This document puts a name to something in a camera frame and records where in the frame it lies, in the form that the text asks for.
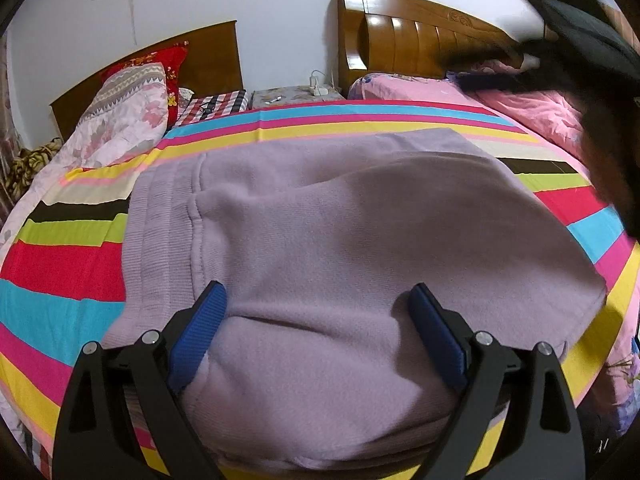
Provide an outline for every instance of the wall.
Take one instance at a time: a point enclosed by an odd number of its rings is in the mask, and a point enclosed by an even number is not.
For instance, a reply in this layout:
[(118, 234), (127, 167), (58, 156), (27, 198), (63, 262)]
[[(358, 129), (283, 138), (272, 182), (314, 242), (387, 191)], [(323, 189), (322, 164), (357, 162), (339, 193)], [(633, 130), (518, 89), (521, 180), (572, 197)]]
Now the wall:
[[(487, 20), (514, 37), (542, 29), (524, 0), (433, 0)], [(335, 0), (26, 0), (10, 26), (10, 76), (18, 127), (33, 145), (56, 134), (50, 102), (101, 67), (187, 30), (238, 20), (249, 90), (304, 84), (337, 53)]]

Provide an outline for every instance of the colorful striped blanket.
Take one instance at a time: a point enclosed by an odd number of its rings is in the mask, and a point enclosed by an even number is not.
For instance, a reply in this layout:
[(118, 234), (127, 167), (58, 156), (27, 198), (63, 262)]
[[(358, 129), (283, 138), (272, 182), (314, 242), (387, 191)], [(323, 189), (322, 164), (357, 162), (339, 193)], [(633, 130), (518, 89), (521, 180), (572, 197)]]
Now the colorful striped blanket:
[[(567, 226), (606, 279), (606, 305), (563, 364), (574, 398), (581, 399), (605, 363), (632, 297), (638, 315), (638, 246), (561, 150), (486, 108), (415, 102), (344, 102), (236, 114), (176, 128), (154, 149), (122, 164), (68, 173), (30, 215), (0, 269), (0, 390), (52, 453), (78, 352), (85, 342), (101, 340), (124, 306), (120, 257), (129, 196), (150, 165), (270, 139), (443, 126), (503, 161)], [(488, 431), (475, 467), (486, 464), (499, 431), (500, 424)], [(148, 433), (139, 429), (137, 434), (147, 461), (165, 470)]]

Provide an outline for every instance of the patterned curtain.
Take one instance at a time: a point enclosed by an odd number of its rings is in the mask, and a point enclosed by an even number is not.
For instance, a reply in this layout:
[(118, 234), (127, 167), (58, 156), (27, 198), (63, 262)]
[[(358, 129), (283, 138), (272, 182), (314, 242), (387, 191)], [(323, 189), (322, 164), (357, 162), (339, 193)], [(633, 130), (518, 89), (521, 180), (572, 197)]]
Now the patterned curtain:
[(14, 157), (21, 147), (20, 136), (15, 131), (9, 104), (9, 81), (6, 70), (6, 34), (0, 38), (0, 227), (4, 225), (14, 207), (7, 188), (6, 178)]

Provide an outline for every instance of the nightstand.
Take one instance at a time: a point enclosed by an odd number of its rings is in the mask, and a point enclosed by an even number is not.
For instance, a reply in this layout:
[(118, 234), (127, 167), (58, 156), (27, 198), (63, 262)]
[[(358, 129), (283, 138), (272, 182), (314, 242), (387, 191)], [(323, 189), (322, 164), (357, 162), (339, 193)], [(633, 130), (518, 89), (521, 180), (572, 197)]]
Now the nightstand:
[(328, 88), (328, 90), (329, 93), (327, 95), (318, 96), (313, 95), (311, 87), (307, 85), (256, 90), (251, 98), (249, 108), (251, 108), (251, 110), (261, 110), (263, 108), (273, 108), (283, 105), (344, 101), (344, 97), (333, 88)]

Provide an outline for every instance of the wooden headboard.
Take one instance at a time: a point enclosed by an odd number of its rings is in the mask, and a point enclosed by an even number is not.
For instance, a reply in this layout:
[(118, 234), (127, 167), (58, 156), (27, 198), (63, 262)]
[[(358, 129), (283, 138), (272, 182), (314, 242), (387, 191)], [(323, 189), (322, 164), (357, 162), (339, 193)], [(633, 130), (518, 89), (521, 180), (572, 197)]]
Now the wooden headboard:
[[(338, 0), (338, 83), (370, 72), (443, 78), (442, 54), (514, 44), (503, 30), (427, 0)], [(520, 66), (522, 58), (506, 61)]]
[[(195, 92), (194, 97), (222, 94), (242, 89), (242, 75), (236, 40), (236, 22), (198, 28), (129, 54), (119, 61), (189, 41), (189, 53), (180, 67), (178, 84)], [(98, 70), (52, 102), (62, 138), (67, 140), (78, 120), (102, 87)]]

